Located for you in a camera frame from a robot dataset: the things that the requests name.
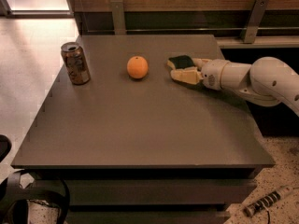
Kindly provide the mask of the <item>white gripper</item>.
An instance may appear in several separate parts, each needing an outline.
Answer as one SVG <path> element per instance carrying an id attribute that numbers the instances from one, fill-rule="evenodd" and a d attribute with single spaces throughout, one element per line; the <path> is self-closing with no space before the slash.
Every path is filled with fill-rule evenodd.
<path id="1" fill-rule="evenodd" d="M 221 74 L 228 63 L 227 60 L 192 58 L 196 67 L 189 67 L 184 69 L 174 69 L 170 72 L 171 78 L 175 81 L 196 85 L 203 80 L 205 87 L 220 91 L 221 90 Z"/>

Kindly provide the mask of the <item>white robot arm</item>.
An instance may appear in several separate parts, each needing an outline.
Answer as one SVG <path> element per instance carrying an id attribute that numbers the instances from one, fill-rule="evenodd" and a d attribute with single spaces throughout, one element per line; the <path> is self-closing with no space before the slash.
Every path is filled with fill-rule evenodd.
<path id="1" fill-rule="evenodd" d="M 175 81 L 227 90 L 260 106 L 283 103 L 299 116 L 299 75 L 280 59 L 262 57 L 248 64 L 182 55 L 169 58 L 167 65 Z"/>

